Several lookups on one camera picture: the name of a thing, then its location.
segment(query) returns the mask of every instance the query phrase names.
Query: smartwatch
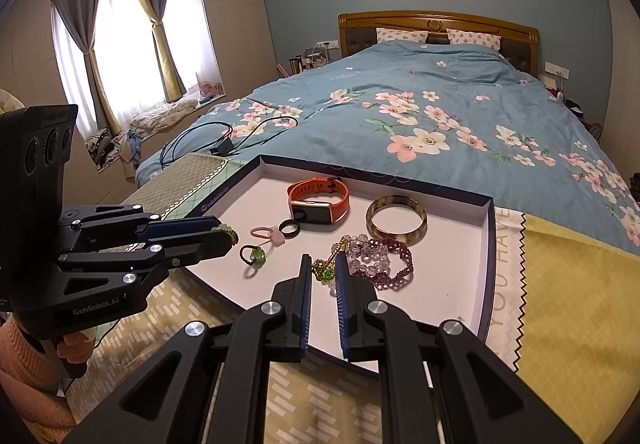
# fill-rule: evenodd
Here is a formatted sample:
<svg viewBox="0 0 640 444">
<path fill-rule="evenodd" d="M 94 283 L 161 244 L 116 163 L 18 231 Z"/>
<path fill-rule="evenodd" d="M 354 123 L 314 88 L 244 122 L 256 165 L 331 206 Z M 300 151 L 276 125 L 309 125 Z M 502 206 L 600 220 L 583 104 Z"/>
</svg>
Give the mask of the smartwatch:
<svg viewBox="0 0 640 444">
<path fill-rule="evenodd" d="M 314 177 L 292 184 L 287 189 L 291 216 L 308 224 L 333 224 L 349 209 L 349 189 L 338 177 Z M 303 200 L 310 195 L 337 193 L 338 202 Z"/>
</svg>

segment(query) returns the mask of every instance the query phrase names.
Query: watch face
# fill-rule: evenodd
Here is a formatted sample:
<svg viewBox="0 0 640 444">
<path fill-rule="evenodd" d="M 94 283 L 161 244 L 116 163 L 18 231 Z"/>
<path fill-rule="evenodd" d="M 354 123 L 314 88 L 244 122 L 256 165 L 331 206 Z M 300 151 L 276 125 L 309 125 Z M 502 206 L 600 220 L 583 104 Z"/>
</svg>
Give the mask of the watch face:
<svg viewBox="0 0 640 444">
<path fill-rule="evenodd" d="M 292 204 L 293 218 L 308 224 L 331 224 L 331 208 L 326 205 Z"/>
</svg>

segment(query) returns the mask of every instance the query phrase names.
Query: box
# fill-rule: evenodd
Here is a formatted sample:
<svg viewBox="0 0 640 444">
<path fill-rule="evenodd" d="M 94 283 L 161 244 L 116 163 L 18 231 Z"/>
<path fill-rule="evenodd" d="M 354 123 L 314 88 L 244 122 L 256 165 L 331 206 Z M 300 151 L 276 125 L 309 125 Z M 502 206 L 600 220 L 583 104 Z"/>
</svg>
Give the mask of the box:
<svg viewBox="0 0 640 444">
<path fill-rule="evenodd" d="M 254 227 L 272 227 L 290 218 L 287 188 L 311 177 L 340 177 L 350 190 L 350 211 L 334 225 L 303 225 L 299 236 L 280 247 L 252 237 Z M 439 325 L 459 319 L 485 341 L 491 321 L 495 286 L 495 213 L 491 197 L 446 186 L 363 170 L 285 157 L 261 155 L 214 189 L 188 216 L 215 215 L 238 232 L 239 244 L 222 259 L 189 269 L 229 302 L 248 309 L 270 299 L 273 286 L 298 275 L 303 253 L 327 259 L 345 235 L 367 233 L 369 204 L 385 195 L 406 195 L 428 213 L 426 236 L 410 247 L 414 275 L 398 291 L 378 297 L 403 309 L 412 319 Z M 336 196 L 320 200 L 335 201 Z M 379 212 L 376 224 L 386 231 L 406 232 L 420 225 L 414 212 L 391 207 Z M 238 255 L 244 244 L 263 246 L 266 263 L 247 266 Z M 391 256 L 392 276 L 404 264 Z M 342 359 L 335 296 L 313 278 L 309 344 Z M 377 370 L 377 363 L 357 363 Z"/>
</svg>

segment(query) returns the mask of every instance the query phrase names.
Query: orange watch strap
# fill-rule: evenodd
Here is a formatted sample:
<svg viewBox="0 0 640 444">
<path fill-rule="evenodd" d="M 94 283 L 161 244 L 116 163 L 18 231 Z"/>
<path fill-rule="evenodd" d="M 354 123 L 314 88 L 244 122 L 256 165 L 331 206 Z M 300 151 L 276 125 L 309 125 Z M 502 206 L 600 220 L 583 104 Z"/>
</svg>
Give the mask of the orange watch strap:
<svg viewBox="0 0 640 444">
<path fill-rule="evenodd" d="M 296 182 L 287 188 L 289 206 L 295 200 L 302 200 L 309 195 L 321 193 L 339 193 L 342 199 L 331 204 L 331 217 L 338 220 L 349 209 L 349 188 L 336 177 L 314 177 L 313 179 Z"/>
</svg>

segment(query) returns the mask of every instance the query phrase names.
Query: sheer white curtain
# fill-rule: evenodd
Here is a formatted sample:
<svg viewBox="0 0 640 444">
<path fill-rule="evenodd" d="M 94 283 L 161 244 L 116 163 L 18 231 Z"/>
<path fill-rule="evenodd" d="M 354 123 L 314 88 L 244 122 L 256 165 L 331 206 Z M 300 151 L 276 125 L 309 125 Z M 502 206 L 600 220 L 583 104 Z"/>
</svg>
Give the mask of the sheer white curtain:
<svg viewBox="0 0 640 444">
<path fill-rule="evenodd" d="M 194 6 L 192 0 L 166 0 L 162 18 L 169 49 L 187 90 L 198 84 L 196 71 L 201 65 L 198 59 L 200 53 L 198 25 L 202 17 L 198 12 L 203 14 L 204 10 L 202 7 L 198 9 Z"/>
<path fill-rule="evenodd" d="M 84 139 L 98 131 L 95 121 L 94 99 L 84 66 L 84 55 L 66 30 L 56 8 L 51 6 L 51 28 L 56 60 L 66 100 L 78 105 L 78 130 Z"/>
<path fill-rule="evenodd" d="M 137 0 L 99 0 L 95 57 L 123 131 L 133 117 L 165 103 L 151 23 Z"/>
</svg>

